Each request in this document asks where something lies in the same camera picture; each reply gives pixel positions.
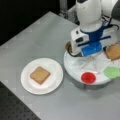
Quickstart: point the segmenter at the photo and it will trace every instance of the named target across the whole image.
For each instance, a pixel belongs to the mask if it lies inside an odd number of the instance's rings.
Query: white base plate
[[[80,83],[86,84],[81,80],[81,76],[85,72],[92,72],[96,76],[96,81],[88,85],[102,85],[109,82],[111,79],[106,77],[103,73],[104,69],[108,66],[118,67],[120,61],[110,61],[107,59],[104,52],[95,54],[92,56],[94,60],[90,60],[90,57],[72,57],[67,52],[64,55],[64,66],[68,74]]]
[[[30,74],[37,68],[43,67],[50,72],[47,80],[39,85],[30,78]],[[55,90],[63,79],[63,70],[59,63],[52,59],[41,58],[30,62],[21,73],[22,86],[30,93],[33,94],[46,94]]]

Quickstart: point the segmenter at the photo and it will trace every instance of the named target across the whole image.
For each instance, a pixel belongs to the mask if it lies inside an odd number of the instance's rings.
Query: bread slice
[[[35,80],[40,85],[45,82],[45,80],[50,76],[50,72],[45,70],[42,67],[36,68],[35,71],[33,71],[30,75],[30,78]]]
[[[120,58],[120,44],[114,44],[107,48],[106,55],[111,60]]]

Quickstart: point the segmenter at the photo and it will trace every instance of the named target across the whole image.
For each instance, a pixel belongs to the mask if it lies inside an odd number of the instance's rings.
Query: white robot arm
[[[116,30],[103,24],[102,14],[120,20],[120,0],[76,0],[80,26],[71,32],[72,55],[88,56],[117,42]]]

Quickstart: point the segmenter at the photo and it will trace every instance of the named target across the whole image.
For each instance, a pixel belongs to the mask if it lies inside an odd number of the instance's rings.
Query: gray table
[[[42,120],[118,120],[119,80],[100,90],[83,91],[64,70],[64,46],[75,27],[51,12],[40,18],[0,47],[0,80]],[[41,57],[62,65],[64,81],[54,92],[39,96],[22,87],[20,75],[27,63]]]

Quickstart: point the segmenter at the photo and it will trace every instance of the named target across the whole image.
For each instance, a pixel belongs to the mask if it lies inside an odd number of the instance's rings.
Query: red bowl
[[[91,72],[86,72],[86,73],[83,73],[83,74],[82,74],[81,80],[82,80],[84,83],[92,84],[92,83],[95,82],[96,76],[95,76],[93,73],[91,73]]]

